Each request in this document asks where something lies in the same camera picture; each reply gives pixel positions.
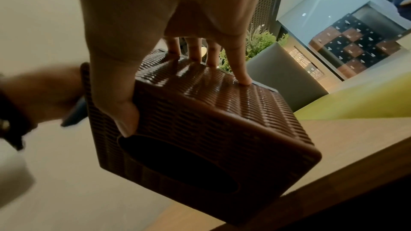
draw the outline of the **brown woven tissue box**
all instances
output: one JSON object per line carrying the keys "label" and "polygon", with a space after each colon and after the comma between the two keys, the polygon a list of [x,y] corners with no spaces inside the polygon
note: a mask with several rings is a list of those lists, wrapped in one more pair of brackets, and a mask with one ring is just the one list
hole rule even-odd
{"label": "brown woven tissue box", "polygon": [[148,56],[135,82],[139,128],[127,139],[94,106],[88,64],[82,74],[100,166],[227,223],[249,220],[321,159],[279,93],[219,69]]}

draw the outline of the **wristwatch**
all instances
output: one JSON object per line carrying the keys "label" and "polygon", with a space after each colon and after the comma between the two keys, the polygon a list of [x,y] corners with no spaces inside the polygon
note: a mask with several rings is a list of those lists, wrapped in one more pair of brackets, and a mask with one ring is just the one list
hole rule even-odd
{"label": "wristwatch", "polygon": [[0,138],[19,151],[24,148],[23,136],[36,127],[0,88]]}

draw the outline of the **hand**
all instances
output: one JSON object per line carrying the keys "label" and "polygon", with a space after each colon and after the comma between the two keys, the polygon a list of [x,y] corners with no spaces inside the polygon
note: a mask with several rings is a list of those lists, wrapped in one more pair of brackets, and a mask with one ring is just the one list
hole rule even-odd
{"label": "hand", "polygon": [[137,129],[132,103],[134,76],[143,58],[164,37],[169,52],[180,53],[185,37],[189,57],[216,67],[221,46],[237,80],[251,84],[245,67],[245,36],[258,0],[80,0],[90,51],[95,105],[116,122],[124,136]]}
{"label": "hand", "polygon": [[33,125],[63,118],[84,94],[79,66],[54,66],[0,78],[0,89]]}

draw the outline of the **finger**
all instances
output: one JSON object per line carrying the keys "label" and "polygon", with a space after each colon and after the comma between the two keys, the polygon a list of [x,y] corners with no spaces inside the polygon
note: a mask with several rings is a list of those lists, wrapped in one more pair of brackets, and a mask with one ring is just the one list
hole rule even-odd
{"label": "finger", "polygon": [[207,40],[207,66],[213,68],[216,68],[218,66],[218,63],[220,61],[220,51],[221,46],[218,43],[212,40]]}
{"label": "finger", "polygon": [[163,36],[178,1],[80,0],[93,102],[125,137],[138,126],[132,103],[135,73]]}
{"label": "finger", "polygon": [[186,37],[188,47],[188,57],[195,61],[201,62],[201,38]]}
{"label": "finger", "polygon": [[224,47],[224,49],[226,50],[228,63],[237,81],[242,85],[250,85],[253,80],[248,75],[247,68],[245,67],[245,40],[238,47]]}
{"label": "finger", "polygon": [[181,55],[180,41],[178,37],[164,37],[163,39],[167,44],[169,53]]}

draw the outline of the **green plant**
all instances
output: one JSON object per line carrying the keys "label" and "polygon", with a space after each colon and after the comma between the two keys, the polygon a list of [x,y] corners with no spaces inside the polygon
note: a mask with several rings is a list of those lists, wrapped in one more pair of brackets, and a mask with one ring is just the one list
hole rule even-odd
{"label": "green plant", "polygon": [[[285,34],[277,41],[276,37],[272,35],[269,31],[262,32],[261,26],[258,26],[256,29],[254,29],[253,25],[251,25],[251,29],[247,31],[247,36],[245,39],[245,60],[248,61],[249,59],[253,58],[255,55],[259,54],[265,48],[267,48],[275,42],[278,42],[281,46],[284,46],[287,43],[288,36],[288,34]],[[232,72],[231,67],[227,61],[227,55],[225,50],[222,50],[220,52],[220,64],[218,67],[225,71]]]}

